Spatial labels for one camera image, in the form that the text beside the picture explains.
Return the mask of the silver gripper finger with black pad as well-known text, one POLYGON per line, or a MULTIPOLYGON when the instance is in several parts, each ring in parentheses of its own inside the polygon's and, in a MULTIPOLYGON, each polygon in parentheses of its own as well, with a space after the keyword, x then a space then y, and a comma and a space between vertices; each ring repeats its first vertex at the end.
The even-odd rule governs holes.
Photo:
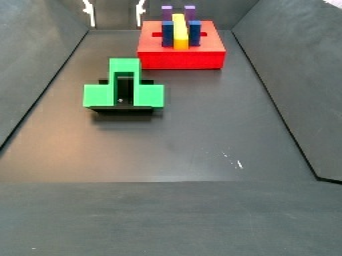
POLYGON ((91 4, 89 0, 81 0, 81 1, 83 1, 83 4, 84 4, 83 12, 89 15, 89 24, 91 24, 91 27, 95 27, 96 23, 95 23, 93 5, 91 4))

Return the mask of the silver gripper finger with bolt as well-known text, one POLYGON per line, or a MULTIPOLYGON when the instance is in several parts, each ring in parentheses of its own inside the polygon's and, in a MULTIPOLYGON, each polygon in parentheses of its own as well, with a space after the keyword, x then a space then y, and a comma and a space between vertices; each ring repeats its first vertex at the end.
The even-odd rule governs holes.
POLYGON ((144 3, 145 0, 139 0, 136 6, 135 6, 135 14, 136 14, 136 26, 141 26, 141 15, 145 13, 144 9, 144 3))

